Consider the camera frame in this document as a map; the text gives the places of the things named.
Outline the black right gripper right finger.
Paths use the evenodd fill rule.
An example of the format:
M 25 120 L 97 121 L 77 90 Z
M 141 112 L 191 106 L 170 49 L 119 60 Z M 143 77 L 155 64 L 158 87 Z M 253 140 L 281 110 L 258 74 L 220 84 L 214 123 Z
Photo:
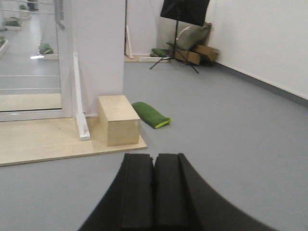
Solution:
M 273 230 L 215 191 L 182 153 L 158 155 L 154 183 L 156 231 Z

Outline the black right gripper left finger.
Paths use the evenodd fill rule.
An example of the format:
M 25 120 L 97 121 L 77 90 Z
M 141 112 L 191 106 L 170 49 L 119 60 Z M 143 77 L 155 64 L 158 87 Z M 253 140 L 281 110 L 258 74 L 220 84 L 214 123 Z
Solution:
M 151 231 L 153 198 L 152 158 L 125 154 L 115 179 L 80 230 Z

